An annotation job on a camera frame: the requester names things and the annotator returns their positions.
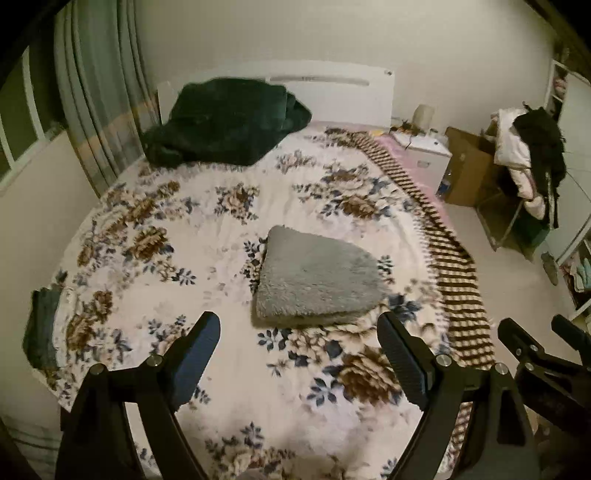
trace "black clamp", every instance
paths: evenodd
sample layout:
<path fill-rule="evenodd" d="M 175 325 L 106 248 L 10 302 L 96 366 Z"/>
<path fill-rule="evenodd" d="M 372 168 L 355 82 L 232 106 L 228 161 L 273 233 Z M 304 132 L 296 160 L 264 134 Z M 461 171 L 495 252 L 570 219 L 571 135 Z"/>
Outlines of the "black clamp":
<path fill-rule="evenodd" d="M 129 402 L 138 404 L 163 478 L 207 480 L 174 412 L 191 399 L 219 338 L 218 317 L 205 312 L 164 356 L 151 355 L 124 370 L 92 365 L 61 440 L 56 479 L 145 479 L 127 420 Z"/>
<path fill-rule="evenodd" d="M 498 336 L 519 360 L 515 381 L 524 404 L 563 431 L 591 439 L 591 338 L 562 315 L 552 319 L 552 330 L 583 365 L 547 354 L 510 318 L 501 321 Z"/>
<path fill-rule="evenodd" d="M 451 478 L 540 478 L 531 427 L 506 365 L 484 371 L 435 356 L 392 312 L 380 315 L 378 340 L 408 400 L 424 412 L 388 480 L 433 479 L 462 402 L 472 402 L 472 413 Z"/>

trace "bedroom wall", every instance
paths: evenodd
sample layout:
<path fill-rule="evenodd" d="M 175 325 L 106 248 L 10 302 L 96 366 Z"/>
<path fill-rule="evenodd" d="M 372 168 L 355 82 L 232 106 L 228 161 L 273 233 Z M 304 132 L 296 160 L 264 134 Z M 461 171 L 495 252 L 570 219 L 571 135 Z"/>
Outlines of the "bedroom wall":
<path fill-rule="evenodd" d="M 0 416 L 59 430 L 57 400 L 31 375 L 22 336 L 31 292 L 49 284 L 97 202 L 66 132 L 0 192 Z"/>
<path fill-rule="evenodd" d="M 150 84 L 245 60 L 394 69 L 393 113 L 436 107 L 434 126 L 479 132 L 489 114 L 544 99 L 553 32 L 523 0 L 142 0 Z"/>

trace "dark green blanket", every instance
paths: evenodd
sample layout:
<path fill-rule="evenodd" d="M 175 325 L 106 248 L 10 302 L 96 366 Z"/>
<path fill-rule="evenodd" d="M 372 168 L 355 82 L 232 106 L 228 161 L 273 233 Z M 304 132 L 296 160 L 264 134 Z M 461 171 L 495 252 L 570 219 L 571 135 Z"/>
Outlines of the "dark green blanket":
<path fill-rule="evenodd" d="M 236 78 L 188 83 L 168 122 L 144 134 L 144 150 L 158 167 L 196 160 L 252 165 L 310 118 L 283 85 Z"/>

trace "white headboard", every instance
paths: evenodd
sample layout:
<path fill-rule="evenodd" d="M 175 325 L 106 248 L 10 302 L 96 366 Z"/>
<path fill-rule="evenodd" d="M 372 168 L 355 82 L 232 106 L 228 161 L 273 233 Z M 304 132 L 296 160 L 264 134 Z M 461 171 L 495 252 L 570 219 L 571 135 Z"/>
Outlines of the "white headboard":
<path fill-rule="evenodd" d="M 332 61 L 252 61 L 185 74 L 158 85 L 162 122 L 189 82 L 243 77 L 280 83 L 312 112 L 312 120 L 389 127 L 394 73 L 380 67 Z"/>

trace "nightstand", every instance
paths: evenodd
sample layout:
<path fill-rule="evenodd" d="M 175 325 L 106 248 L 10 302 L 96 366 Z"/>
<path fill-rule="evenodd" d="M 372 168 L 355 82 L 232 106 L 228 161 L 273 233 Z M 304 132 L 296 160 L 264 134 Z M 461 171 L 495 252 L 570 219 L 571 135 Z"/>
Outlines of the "nightstand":
<path fill-rule="evenodd" d="M 422 171 L 423 183 L 436 192 L 452 157 L 451 152 L 433 137 L 418 135 L 411 138 L 409 134 L 399 132 L 390 135 L 403 148 L 408 146 L 406 152 L 411 166 Z"/>

